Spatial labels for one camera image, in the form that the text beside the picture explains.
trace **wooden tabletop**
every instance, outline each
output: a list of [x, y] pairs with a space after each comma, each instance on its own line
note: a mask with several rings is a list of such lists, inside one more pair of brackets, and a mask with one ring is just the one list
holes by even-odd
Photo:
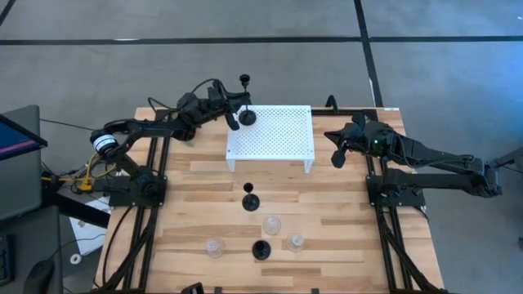
[[[405, 133], [397, 109], [377, 111], [380, 121]], [[154, 114], [139, 108], [136, 118], [152, 119]], [[201, 282], [206, 292], [214, 287], [223, 287], [224, 292], [310, 292], [315, 287], [320, 292], [388, 292], [376, 214], [364, 183], [368, 174], [364, 157], [347, 153], [345, 166], [334, 168], [330, 158], [336, 147], [323, 135], [350, 120], [349, 116], [313, 117], [315, 162], [309, 174], [303, 172], [303, 162], [285, 161], [237, 161], [236, 172], [229, 172], [228, 126], [223, 118], [203, 125], [191, 142], [172, 140], [166, 170], [168, 193], [159, 211], [146, 291], [179, 292]], [[145, 164], [149, 142], [139, 140], [128, 154]], [[156, 166], [160, 148], [158, 144]], [[245, 211], [241, 204], [247, 182], [261, 199], [254, 212]], [[125, 210], [112, 212], [102, 257]], [[443, 287], [427, 221], [411, 207], [400, 207], [398, 212], [407, 252], [429, 281]], [[135, 215], [133, 208], [114, 239], [108, 276], [127, 255]], [[281, 219], [276, 236], [263, 232], [267, 216]], [[285, 239], [292, 232], [305, 237], [303, 251], [286, 248]], [[212, 237], [225, 242], [220, 258], [205, 252], [206, 241]], [[255, 260], [251, 253], [260, 239], [272, 248], [265, 261]], [[391, 252], [397, 284], [402, 287], [399, 262]], [[134, 287], [141, 255], [137, 260]], [[99, 284], [102, 263], [103, 258], [96, 274]]]

